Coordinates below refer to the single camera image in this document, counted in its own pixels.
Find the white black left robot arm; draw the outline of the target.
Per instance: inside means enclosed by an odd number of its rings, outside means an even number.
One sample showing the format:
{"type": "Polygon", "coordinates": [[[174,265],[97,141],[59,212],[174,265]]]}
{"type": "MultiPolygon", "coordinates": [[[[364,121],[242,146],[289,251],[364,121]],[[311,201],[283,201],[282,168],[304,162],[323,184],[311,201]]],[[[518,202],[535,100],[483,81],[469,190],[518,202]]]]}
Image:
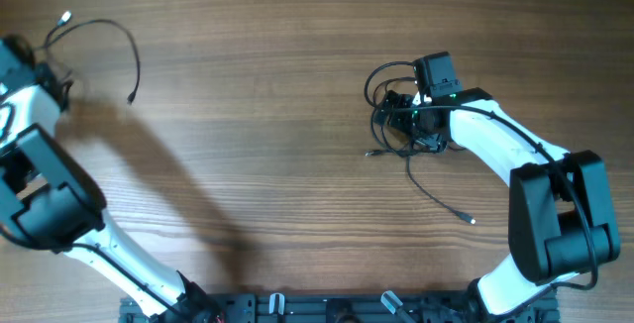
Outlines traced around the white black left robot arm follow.
{"type": "Polygon", "coordinates": [[[62,254],[125,291],[150,322],[219,322],[221,307],[118,226],[92,177],[55,140],[69,83],[17,35],[1,40],[1,234],[62,254]]]}

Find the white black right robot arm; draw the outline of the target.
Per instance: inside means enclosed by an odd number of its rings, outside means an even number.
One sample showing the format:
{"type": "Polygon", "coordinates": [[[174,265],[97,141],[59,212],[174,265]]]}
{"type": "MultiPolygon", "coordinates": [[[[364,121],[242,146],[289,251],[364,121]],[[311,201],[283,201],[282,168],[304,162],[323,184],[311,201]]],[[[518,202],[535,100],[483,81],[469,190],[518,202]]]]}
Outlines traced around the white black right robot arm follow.
{"type": "Polygon", "coordinates": [[[601,157],[541,139],[486,91],[464,88],[446,52],[413,60],[410,68],[412,94],[397,92],[394,79],[365,82],[378,152],[410,161],[469,151],[509,190],[508,256],[464,291],[424,295],[420,317],[541,322],[554,312],[559,289],[594,289],[599,268],[621,249],[601,157]]]}

